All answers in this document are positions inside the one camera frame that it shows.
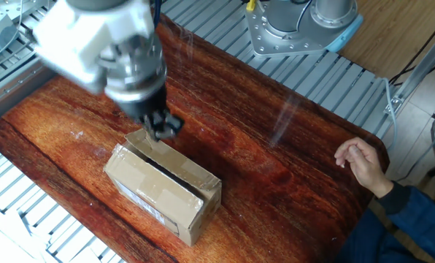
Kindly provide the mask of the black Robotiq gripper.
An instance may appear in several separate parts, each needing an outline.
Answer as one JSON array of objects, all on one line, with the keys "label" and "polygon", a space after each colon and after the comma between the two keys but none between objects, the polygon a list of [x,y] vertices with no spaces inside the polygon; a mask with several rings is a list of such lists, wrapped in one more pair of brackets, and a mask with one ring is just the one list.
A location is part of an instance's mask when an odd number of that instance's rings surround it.
[{"label": "black Robotiq gripper", "polygon": [[124,105],[124,113],[136,122],[143,122],[143,127],[153,141],[176,137],[181,131],[184,120],[169,112],[163,114],[158,125],[157,135],[152,114],[166,109],[166,86],[162,86],[151,96],[138,102],[128,102]]}]

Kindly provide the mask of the person's bare hand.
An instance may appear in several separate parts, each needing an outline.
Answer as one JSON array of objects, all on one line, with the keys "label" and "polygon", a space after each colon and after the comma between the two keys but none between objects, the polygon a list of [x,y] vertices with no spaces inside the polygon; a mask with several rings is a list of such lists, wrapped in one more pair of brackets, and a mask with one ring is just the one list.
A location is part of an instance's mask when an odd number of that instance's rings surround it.
[{"label": "person's bare hand", "polygon": [[336,165],[348,162],[356,180],[378,199],[389,194],[393,182],[385,177],[376,150],[359,137],[342,143],[334,154]]}]

